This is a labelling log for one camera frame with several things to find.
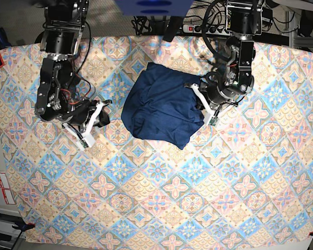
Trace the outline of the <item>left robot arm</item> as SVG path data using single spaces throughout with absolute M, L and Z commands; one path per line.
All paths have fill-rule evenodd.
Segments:
M 208 22 L 213 8 L 219 1 L 213 1 L 207 8 L 201 25 L 203 41 L 211 53 L 223 60 L 225 72 L 209 71 L 200 83 L 186 83 L 198 98 L 197 108 L 204 112 L 205 125 L 215 126 L 224 105 L 238 106 L 254 88 L 252 61 L 256 50 L 253 37 L 262 34 L 262 11 L 264 1 L 221 1 L 224 7 L 225 31 L 230 37 L 225 43 L 226 55 L 218 53 L 207 37 L 211 28 Z

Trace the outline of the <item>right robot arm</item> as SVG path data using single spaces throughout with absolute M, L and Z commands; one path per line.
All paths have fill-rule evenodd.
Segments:
M 40 50 L 42 61 L 40 85 L 34 112 L 43 122 L 58 120 L 75 139 L 80 150 L 94 145 L 93 127 L 110 123 L 104 108 L 111 103 L 79 96 L 73 90 L 83 77 L 74 65 L 86 22 L 89 1 L 45 1 L 45 23 Z

